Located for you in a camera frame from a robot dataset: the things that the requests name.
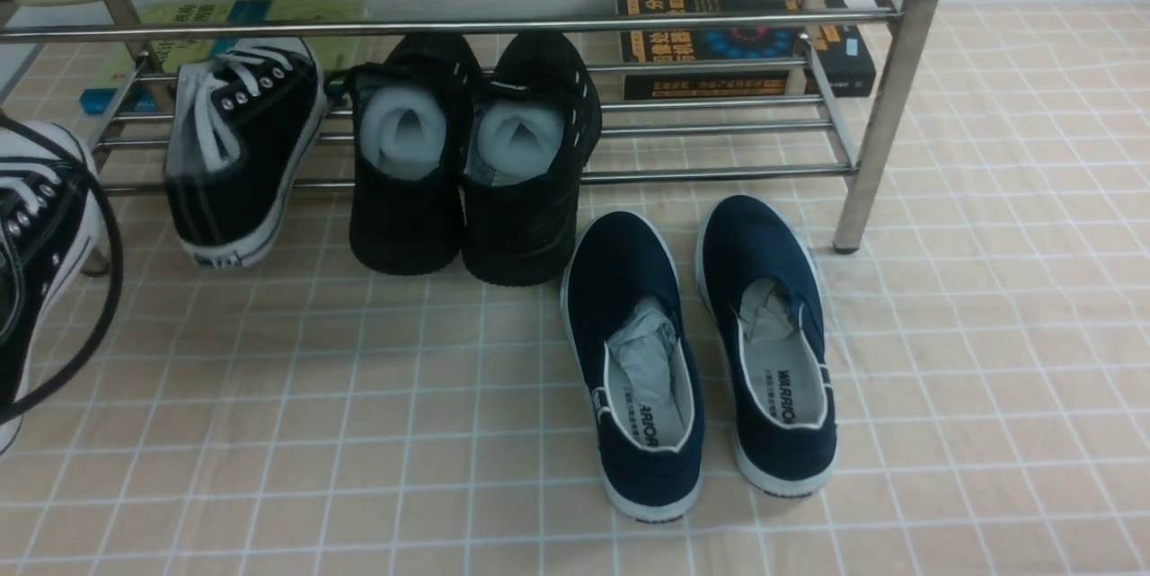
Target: sneaker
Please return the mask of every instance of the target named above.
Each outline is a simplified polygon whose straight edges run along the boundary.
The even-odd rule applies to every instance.
[[[560,32],[516,36],[475,98],[463,166],[463,264],[481,281],[559,277],[575,249],[580,175],[599,143],[599,93]]]
[[[0,113],[0,453],[25,412],[63,387],[108,333],[123,286],[123,245],[95,162],[60,125],[22,125]],[[29,392],[32,350],[44,316],[108,231],[103,310],[75,358]]]
[[[559,305],[591,395],[607,498],[670,522],[703,487],[703,392],[667,244],[631,212],[599,216],[564,272]]]
[[[355,130],[351,247],[382,274],[430,274],[459,255],[455,175],[483,76],[462,34],[408,34],[384,63],[346,72]]]
[[[320,63],[302,39],[241,39],[181,66],[177,89],[163,162],[176,232],[204,268],[255,264],[323,121]]]
[[[769,496],[812,494],[837,439],[810,253],[761,200],[733,195],[703,223],[695,281],[730,368],[739,471]]]

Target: green book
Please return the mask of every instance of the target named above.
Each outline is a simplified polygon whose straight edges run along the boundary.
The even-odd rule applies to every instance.
[[[261,21],[360,21],[368,15],[363,0],[184,0],[145,6],[139,10],[144,24],[155,23],[261,23]],[[164,39],[152,44],[164,72],[176,74],[181,64],[208,60],[228,51],[237,39]],[[324,72],[356,63],[361,37],[307,37],[312,52]],[[128,48],[115,47],[79,97],[89,116],[107,110],[124,77],[132,71]],[[139,93],[132,110],[155,110],[147,92]]]

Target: blue canvas shoe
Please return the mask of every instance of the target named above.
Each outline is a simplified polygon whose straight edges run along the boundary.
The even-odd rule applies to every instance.
[[[703,485],[703,397],[666,241],[631,212],[599,216],[564,272],[560,307],[607,497],[641,522],[682,517]]]
[[[739,471],[779,498],[814,493],[837,439],[811,256],[772,208],[733,195],[703,223],[695,277],[730,367]]]

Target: book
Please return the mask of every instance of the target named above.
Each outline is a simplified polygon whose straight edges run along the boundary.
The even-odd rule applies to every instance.
[[[846,7],[827,0],[828,7]],[[797,0],[618,0],[616,15],[710,15],[716,11],[796,11]],[[626,63],[685,63],[685,61],[773,60],[795,52],[796,28],[743,26],[698,31],[622,32]],[[875,66],[858,26],[821,26],[815,51],[835,97],[869,97]],[[683,97],[758,97],[782,94],[784,71],[632,72],[623,77],[623,100],[664,100]],[[818,87],[807,72],[806,93]]]
[[[261,21],[359,21],[368,15],[365,0],[182,0],[144,6],[140,23],[261,23]],[[338,71],[356,63],[361,37],[307,37],[324,72]],[[237,39],[162,39],[152,44],[164,72],[176,74],[179,66],[208,60]],[[115,47],[92,76],[79,105],[89,116],[101,116],[112,98],[132,71],[132,57],[126,47]],[[128,109],[155,110],[155,101],[143,90]]]

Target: shoe rack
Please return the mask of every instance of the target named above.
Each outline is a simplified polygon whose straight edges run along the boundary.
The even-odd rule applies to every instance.
[[[773,179],[793,176],[842,176],[849,191],[834,236],[834,249],[854,253],[862,240],[867,218],[874,205],[890,147],[903,116],[911,82],[918,70],[928,31],[938,0],[874,0],[874,7],[829,10],[822,0],[805,0],[797,14],[772,15],[651,15],[651,16],[578,16],[578,18],[483,20],[483,21],[393,21],[363,20],[355,23],[275,23],[275,24],[140,24],[132,0],[106,0],[112,26],[33,26],[12,28],[8,21],[18,9],[13,0],[0,0],[0,44],[125,44],[137,66],[128,76],[106,110],[97,133],[89,144],[99,166],[114,151],[164,149],[167,138],[126,138],[124,126],[132,124],[170,124],[175,76],[156,72],[151,55],[153,39],[214,39],[215,37],[255,36],[338,36],[405,34],[411,31],[459,31],[465,34],[508,34],[528,29],[555,31],[650,31],[651,29],[705,29],[736,26],[772,26],[804,29],[792,56],[779,60],[713,61],[713,63],[616,63],[591,66],[592,74],[620,72],[714,72],[736,69],[776,69],[789,72],[788,93],[783,97],[698,98],[698,100],[661,100],[607,102],[604,113],[652,110],[668,113],[680,109],[770,109],[810,106],[818,109],[816,118],[783,122],[736,122],[736,124],[664,124],[608,126],[603,138],[690,138],[702,135],[796,133],[825,131],[834,151],[834,162],[803,166],[688,168],[687,170],[586,171],[583,183],[699,183],[710,179]],[[884,23],[892,37],[890,52],[876,89],[875,101],[862,141],[854,143],[843,114],[831,93],[818,53],[808,34],[821,24]],[[818,93],[805,93],[805,69],[816,82]],[[124,106],[133,89],[143,85],[156,100],[156,113],[132,113]],[[332,118],[348,118],[350,109],[334,109]],[[317,145],[348,145],[352,137],[343,131],[322,133]],[[350,179],[297,179],[296,187],[346,191]],[[159,194],[160,183],[115,183],[105,187],[108,195]]]

